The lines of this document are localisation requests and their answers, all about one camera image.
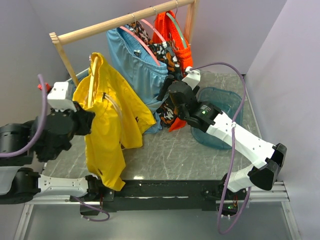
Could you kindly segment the yellow shorts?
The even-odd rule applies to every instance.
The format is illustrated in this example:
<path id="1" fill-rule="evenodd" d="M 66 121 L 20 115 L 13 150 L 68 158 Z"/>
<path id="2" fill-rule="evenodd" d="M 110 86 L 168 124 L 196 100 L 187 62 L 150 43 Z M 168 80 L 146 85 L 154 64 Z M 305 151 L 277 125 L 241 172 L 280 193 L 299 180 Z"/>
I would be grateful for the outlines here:
<path id="1" fill-rule="evenodd" d="M 94 57 L 99 62 L 93 105 L 88 107 Z M 79 82 L 73 100 L 95 113 L 91 133 L 84 137 L 88 171 L 98 176 L 104 186 L 120 191 L 125 185 L 121 179 L 126 167 L 123 149 L 142 147 L 143 133 L 156 124 L 152 112 L 99 52 L 92 53 L 88 76 Z"/>

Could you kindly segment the yellow wooden hanger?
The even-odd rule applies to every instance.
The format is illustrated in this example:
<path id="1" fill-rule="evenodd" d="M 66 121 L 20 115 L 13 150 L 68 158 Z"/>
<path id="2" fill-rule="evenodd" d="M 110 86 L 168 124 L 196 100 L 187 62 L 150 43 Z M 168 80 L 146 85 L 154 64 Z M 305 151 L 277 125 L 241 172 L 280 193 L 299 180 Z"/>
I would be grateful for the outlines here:
<path id="1" fill-rule="evenodd" d="M 96 78 L 97 78 L 97 72 L 98 72 L 98 62 L 99 58 L 96 56 L 93 58 L 93 64 L 91 66 L 91 76 L 90 76 L 90 82 L 89 82 L 89 88 L 88 88 L 88 98 L 87 98 L 87 106 L 89 108 L 92 107 L 93 102 L 94 102 L 94 87 L 96 83 Z"/>

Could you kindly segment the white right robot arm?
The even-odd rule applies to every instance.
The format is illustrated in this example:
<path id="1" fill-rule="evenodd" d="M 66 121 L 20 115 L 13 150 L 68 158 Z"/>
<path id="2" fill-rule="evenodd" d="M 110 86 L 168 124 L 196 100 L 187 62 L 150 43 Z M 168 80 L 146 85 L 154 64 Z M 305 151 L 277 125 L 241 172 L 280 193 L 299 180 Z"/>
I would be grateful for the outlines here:
<path id="1" fill-rule="evenodd" d="M 255 136 L 209 101 L 197 100 L 198 89 L 186 82 L 166 79 L 158 100 L 169 94 L 179 119 L 193 128 L 216 137 L 245 156 L 250 166 L 229 175 L 229 181 L 219 186 L 219 194 L 231 199 L 241 189 L 256 186 L 270 191 L 284 165 L 287 147 L 272 144 Z"/>

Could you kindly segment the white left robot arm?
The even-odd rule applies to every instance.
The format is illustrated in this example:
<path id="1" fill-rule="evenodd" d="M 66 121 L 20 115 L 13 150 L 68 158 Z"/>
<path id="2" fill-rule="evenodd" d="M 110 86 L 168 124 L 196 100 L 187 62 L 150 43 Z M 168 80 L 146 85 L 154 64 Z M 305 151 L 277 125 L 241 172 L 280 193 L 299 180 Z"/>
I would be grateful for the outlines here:
<path id="1" fill-rule="evenodd" d="M 55 111 L 47 115 L 44 128 L 31 148 L 18 155 L 36 136 L 38 118 L 25 123 L 6 124 L 0 128 L 0 203 L 15 205 L 44 196 L 70 196 L 94 201 L 100 194 L 100 181 L 92 176 L 69 179 L 49 177 L 34 171 L 28 165 L 36 158 L 41 163 L 56 160 L 72 147 L 74 136 L 91 133 L 94 112 L 74 103 L 75 110 Z"/>

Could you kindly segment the floral patterned shorts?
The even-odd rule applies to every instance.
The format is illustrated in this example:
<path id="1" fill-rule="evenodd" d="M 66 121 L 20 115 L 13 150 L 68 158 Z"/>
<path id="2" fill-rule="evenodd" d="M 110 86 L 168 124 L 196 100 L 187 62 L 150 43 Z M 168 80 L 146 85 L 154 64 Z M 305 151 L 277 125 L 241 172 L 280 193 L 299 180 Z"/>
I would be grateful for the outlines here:
<path id="1" fill-rule="evenodd" d="M 159 39 L 154 42 L 156 44 L 159 44 L 162 41 Z M 167 73 L 165 74 L 165 78 L 172 78 L 174 79 L 174 81 L 181 81 L 183 78 L 183 74 L 182 74 L 180 62 L 176 54 L 172 50 L 171 43 L 169 41 L 166 41 L 166 43 L 167 43 L 167 48 L 165 50 L 165 53 L 166 53 L 167 60 L 165 61 L 164 64 L 166 65 Z M 172 103 L 172 100 L 170 97 L 164 100 L 164 102 L 156 110 L 156 112 L 160 117 L 161 125 L 165 128 L 171 127 L 177 118 L 177 112 L 175 110 L 174 104 Z"/>

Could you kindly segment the light blue shorts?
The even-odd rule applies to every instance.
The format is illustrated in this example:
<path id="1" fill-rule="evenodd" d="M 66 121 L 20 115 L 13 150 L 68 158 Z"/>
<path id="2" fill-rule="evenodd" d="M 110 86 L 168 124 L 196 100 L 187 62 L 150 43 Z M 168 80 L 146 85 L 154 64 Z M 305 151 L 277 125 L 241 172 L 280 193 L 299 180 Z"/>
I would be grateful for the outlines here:
<path id="1" fill-rule="evenodd" d="M 167 66 L 162 62 L 156 65 L 141 44 L 119 27 L 108 30 L 106 38 L 113 68 L 129 83 L 156 120 L 146 133 L 159 132 L 162 126 L 157 109 L 163 101 L 158 101 L 157 96 L 168 73 Z"/>

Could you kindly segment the orange shorts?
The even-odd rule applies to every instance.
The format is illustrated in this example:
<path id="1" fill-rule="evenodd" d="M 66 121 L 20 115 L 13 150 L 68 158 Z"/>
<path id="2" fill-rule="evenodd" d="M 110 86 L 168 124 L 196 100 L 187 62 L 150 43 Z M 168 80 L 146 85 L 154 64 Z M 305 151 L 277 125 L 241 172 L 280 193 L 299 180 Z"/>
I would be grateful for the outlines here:
<path id="1" fill-rule="evenodd" d="M 188 66 L 191 67 L 193 65 L 191 47 L 187 39 L 185 39 L 186 43 L 188 44 L 188 47 L 184 48 L 182 41 L 180 39 L 180 36 L 178 34 L 178 31 L 174 26 L 174 24 L 172 23 L 172 21 L 166 16 L 166 12 L 159 13 L 156 16 L 154 27 L 160 32 L 160 34 L 165 38 L 166 41 L 171 43 L 171 48 L 180 62 L 182 79 L 183 79 L 186 76 L 186 73 L 185 73 L 186 68 Z M 169 10 L 168 12 L 172 14 L 173 17 L 176 17 L 173 11 Z M 157 37 L 156 34 L 153 33 L 152 40 L 158 41 L 159 37 Z M 186 126 L 186 122 L 183 120 L 180 120 L 177 115 L 176 120 L 174 121 L 172 126 L 168 128 L 168 131 L 173 132 L 185 126 Z"/>

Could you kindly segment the grey green hanger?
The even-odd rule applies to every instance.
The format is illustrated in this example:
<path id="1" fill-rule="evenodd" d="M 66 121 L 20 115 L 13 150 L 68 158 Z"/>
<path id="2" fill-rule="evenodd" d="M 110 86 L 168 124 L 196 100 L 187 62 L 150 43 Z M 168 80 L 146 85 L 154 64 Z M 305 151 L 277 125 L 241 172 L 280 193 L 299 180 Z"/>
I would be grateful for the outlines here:
<path id="1" fill-rule="evenodd" d="M 178 24 L 178 22 L 176 20 L 176 17 L 173 16 L 172 14 L 170 14 L 168 11 L 166 12 L 166 16 L 172 21 L 173 25 L 175 26 L 175 28 L 178 32 L 178 35 L 179 35 L 180 40 L 182 42 L 183 48 L 186 49 L 188 47 L 188 44 L 187 44 L 186 39 L 182 33 L 180 25 Z"/>

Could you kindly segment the pink hanger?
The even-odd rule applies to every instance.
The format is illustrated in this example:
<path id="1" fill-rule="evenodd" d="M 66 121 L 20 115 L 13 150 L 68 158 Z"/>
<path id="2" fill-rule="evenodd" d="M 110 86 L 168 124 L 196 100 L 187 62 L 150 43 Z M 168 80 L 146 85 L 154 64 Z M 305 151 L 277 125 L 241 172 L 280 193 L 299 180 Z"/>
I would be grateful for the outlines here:
<path id="1" fill-rule="evenodd" d="M 147 25 L 157 37 L 161 40 L 160 43 L 155 43 L 145 30 L 143 24 Z M 151 56 L 155 61 L 157 66 L 160 66 L 160 62 L 165 63 L 167 60 L 166 57 L 166 48 L 168 47 L 165 38 L 160 34 L 160 32 L 147 20 L 142 19 L 141 21 L 135 21 L 129 23 L 126 26 L 119 27 L 124 32 L 132 36 L 138 43 L 146 50 L 146 52 Z"/>

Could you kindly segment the white laundry basket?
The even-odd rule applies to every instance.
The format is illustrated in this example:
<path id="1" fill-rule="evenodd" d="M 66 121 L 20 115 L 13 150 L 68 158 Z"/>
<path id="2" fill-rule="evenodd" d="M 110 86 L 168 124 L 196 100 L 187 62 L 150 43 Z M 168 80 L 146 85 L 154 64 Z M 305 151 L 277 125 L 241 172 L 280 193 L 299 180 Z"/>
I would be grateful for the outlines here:
<path id="1" fill-rule="evenodd" d="M 75 76 L 76 76 L 78 82 L 81 82 L 88 75 L 89 75 L 89 69 L 86 68 L 86 69 L 82 70 L 81 72 L 77 73 Z M 74 84 L 74 81 L 71 77 L 69 79 L 67 79 L 66 81 L 71 84 Z"/>

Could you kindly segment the wooden clothes rack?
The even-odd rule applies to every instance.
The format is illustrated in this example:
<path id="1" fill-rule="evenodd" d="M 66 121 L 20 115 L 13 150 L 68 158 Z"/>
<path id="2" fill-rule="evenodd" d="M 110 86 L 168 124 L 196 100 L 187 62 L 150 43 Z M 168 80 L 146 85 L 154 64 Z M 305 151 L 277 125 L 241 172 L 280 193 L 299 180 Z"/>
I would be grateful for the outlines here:
<path id="1" fill-rule="evenodd" d="M 76 78 L 76 73 L 64 50 L 64 45 L 98 35 L 100 33 L 106 32 L 114 28 L 127 25 L 136 20 L 140 21 L 148 17 L 153 17 L 156 14 L 171 11 L 184 6 L 188 6 L 188 9 L 183 35 L 186 37 L 187 41 L 191 43 L 194 33 L 195 21 L 198 13 L 198 0 L 170 0 L 155 6 L 150 6 L 133 13 L 128 13 L 126 15 L 119 16 L 62 35 L 57 35 L 55 32 L 51 32 L 49 34 L 49 37 L 53 45 L 55 46 L 67 72 L 73 79 L 74 85 L 77 86 L 79 84 L 79 81 Z"/>

